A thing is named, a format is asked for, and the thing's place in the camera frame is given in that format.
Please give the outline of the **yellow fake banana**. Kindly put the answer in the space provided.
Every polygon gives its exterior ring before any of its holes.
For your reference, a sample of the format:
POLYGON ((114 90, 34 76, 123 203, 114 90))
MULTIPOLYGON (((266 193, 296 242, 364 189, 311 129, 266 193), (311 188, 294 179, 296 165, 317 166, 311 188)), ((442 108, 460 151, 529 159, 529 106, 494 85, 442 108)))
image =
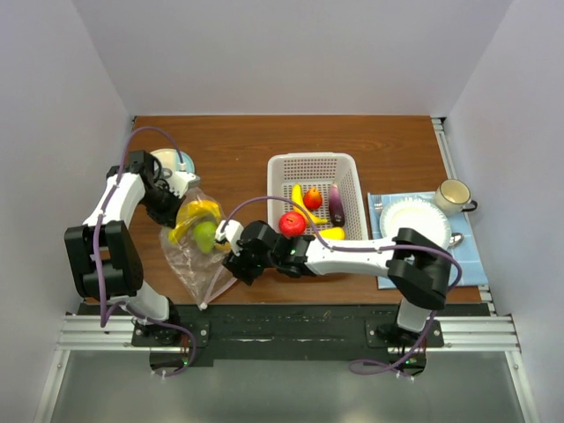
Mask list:
POLYGON ((295 202, 293 209, 305 218, 308 225, 311 223, 316 225, 327 225, 329 223, 327 219, 317 217, 313 211, 309 211, 305 207, 303 197, 304 195, 302 194, 301 185, 299 183, 294 184, 291 192, 291 199, 295 202))
POLYGON ((176 226, 168 232, 168 241, 172 244, 178 244, 200 219, 211 217, 219 223, 221 216, 222 211, 218 203, 208 199, 193 200, 180 208, 176 226))

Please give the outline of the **red fake apple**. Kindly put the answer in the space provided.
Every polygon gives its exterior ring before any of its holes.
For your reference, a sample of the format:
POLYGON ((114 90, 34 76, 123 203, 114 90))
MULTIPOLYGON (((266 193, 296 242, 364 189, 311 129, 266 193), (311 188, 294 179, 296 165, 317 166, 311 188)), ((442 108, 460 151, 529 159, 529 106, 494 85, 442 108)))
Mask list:
POLYGON ((284 213, 278 221, 278 229, 286 237, 301 236, 305 233, 306 228, 305 218, 296 211, 284 213))

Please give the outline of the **green fake pear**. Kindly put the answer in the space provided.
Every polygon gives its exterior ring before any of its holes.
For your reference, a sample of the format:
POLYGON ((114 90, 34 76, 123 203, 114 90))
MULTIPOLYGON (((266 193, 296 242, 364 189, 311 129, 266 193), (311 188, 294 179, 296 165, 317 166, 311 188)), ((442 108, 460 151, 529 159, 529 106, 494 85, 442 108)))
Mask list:
POLYGON ((204 221, 194 226, 192 240, 198 249, 205 255, 210 254, 215 247, 215 233, 217 224, 213 221, 204 221))

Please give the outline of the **clear zip top bag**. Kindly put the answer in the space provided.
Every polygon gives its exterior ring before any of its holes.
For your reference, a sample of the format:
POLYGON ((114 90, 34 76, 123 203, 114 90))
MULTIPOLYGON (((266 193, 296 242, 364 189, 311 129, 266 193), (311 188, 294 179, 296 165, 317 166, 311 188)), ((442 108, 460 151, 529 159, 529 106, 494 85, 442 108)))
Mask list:
MULTIPOLYGON (((201 189, 194 188, 187 192, 182 206, 197 199, 208 199, 218 203, 212 197, 205 195, 201 189)), ((222 221, 224 212, 221 206, 220 210, 222 211, 222 221)), ((213 218, 207 217, 200 219, 195 225, 204 221, 215 222, 217 228, 221 222, 217 223, 213 218)), ((205 310, 212 302, 235 286, 237 279, 222 264, 227 253, 214 248, 210 254, 205 255, 198 249, 196 243, 192 240, 194 226, 189 229, 178 244, 172 244, 167 238, 168 232, 174 227, 162 228, 160 245, 170 268, 192 295, 198 308, 205 310)))

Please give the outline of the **red orange fake peach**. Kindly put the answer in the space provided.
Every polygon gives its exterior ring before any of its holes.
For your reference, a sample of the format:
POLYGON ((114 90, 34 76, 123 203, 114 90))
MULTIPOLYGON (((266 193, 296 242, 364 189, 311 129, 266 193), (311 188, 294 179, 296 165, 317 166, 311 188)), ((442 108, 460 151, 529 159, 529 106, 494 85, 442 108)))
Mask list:
POLYGON ((317 187, 311 187, 305 193, 303 203, 309 211, 316 211, 323 205, 323 196, 317 187))

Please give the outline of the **yellow fake lemon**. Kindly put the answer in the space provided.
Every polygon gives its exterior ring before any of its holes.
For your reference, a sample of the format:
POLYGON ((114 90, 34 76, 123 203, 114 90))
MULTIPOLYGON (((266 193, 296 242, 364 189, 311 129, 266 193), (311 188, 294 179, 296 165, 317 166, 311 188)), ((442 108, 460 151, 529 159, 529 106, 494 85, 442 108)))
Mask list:
POLYGON ((330 241, 343 241, 346 239, 345 230, 340 226, 334 226, 332 228, 320 230, 319 235, 323 239, 330 241))

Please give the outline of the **purple fake eggplant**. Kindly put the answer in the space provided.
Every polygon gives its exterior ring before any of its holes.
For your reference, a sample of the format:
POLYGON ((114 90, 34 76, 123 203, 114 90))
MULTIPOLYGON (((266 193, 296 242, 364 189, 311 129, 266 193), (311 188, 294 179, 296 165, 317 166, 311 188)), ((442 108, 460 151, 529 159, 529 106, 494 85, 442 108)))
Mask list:
POLYGON ((345 225, 345 211, 336 183, 332 183, 330 186, 328 208, 331 224, 333 226, 343 227, 345 225))

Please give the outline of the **orange fake bell pepper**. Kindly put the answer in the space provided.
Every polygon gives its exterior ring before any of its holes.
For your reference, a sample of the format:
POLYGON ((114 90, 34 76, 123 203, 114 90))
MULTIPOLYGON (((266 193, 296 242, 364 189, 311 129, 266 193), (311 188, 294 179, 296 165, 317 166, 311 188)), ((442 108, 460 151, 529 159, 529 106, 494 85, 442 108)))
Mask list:
POLYGON ((231 245, 228 241, 223 241, 223 242, 215 241, 214 248, 218 251, 228 253, 231 250, 231 245))

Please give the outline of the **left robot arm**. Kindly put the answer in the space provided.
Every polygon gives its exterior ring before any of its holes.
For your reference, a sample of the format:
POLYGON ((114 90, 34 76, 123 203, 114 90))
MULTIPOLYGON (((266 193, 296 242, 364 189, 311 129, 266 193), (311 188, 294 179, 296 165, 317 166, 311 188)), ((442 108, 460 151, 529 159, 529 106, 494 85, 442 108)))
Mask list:
POLYGON ((129 228, 139 205, 158 225, 175 227, 187 192, 198 183, 184 162, 170 170, 149 152, 132 152, 108 171, 106 188, 92 214, 65 231, 76 290, 82 298, 99 302, 102 326, 121 309, 133 316, 139 336, 162 345, 181 340, 175 305, 145 281, 129 228))

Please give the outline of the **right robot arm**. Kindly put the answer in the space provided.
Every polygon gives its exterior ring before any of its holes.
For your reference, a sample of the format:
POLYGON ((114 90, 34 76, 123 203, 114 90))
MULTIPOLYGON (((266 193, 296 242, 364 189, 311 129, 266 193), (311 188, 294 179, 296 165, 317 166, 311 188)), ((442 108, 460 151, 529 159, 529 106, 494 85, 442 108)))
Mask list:
POLYGON ((288 238, 262 220, 243 226, 223 221, 215 242, 228 245, 223 265, 251 285, 266 269, 289 278, 362 274, 387 278, 402 294, 394 339, 414 345, 424 335, 427 318, 445 308, 454 258, 419 232, 402 227, 378 240, 326 241, 314 235, 288 238))

